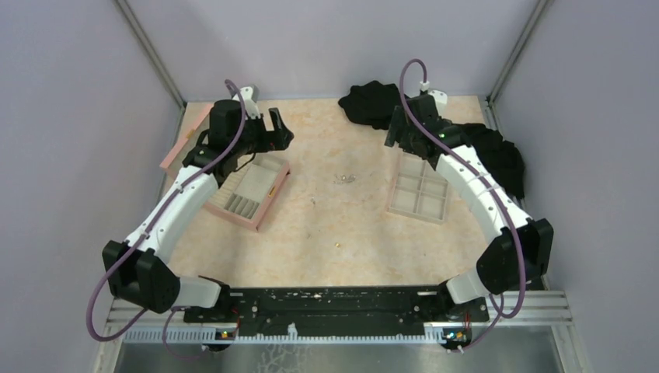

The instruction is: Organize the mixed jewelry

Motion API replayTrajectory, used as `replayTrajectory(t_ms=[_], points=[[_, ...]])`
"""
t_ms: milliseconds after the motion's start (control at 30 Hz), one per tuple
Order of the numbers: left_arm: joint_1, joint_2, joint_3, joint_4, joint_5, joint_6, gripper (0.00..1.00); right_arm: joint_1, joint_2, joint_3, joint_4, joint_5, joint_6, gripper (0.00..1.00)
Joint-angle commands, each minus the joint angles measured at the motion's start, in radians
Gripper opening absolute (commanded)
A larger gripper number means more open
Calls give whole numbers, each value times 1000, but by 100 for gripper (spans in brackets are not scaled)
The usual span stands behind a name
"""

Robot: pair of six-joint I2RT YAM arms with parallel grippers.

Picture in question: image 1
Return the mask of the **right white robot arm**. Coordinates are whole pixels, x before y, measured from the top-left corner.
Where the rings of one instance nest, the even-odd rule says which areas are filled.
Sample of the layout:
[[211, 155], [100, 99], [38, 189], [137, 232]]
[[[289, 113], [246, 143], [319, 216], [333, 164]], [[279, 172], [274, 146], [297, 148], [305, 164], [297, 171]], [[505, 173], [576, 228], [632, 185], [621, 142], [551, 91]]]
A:
[[439, 91], [431, 91], [396, 106], [385, 145], [418, 156], [448, 181], [488, 243], [471, 270], [440, 286], [438, 311], [447, 320], [457, 320], [473, 299], [519, 287], [520, 269], [526, 280], [545, 275], [554, 230], [546, 219], [532, 218], [509, 198], [478, 155], [467, 125], [440, 116], [439, 96]]

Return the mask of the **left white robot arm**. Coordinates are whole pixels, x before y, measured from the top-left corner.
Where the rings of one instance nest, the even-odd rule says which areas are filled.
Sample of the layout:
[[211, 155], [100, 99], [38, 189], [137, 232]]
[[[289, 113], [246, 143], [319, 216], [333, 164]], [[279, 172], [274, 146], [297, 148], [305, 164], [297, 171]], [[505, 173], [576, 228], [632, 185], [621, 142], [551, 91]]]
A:
[[269, 131], [254, 85], [237, 88], [226, 82], [231, 99], [213, 104], [209, 128], [183, 158], [173, 185], [149, 216], [123, 241], [110, 241], [102, 251], [106, 282], [112, 296], [158, 314], [174, 308], [202, 308], [215, 322], [226, 320], [232, 299], [223, 285], [204, 277], [180, 277], [168, 266], [180, 236], [197, 212], [239, 171], [239, 160], [283, 151], [294, 138], [276, 108], [268, 110]]

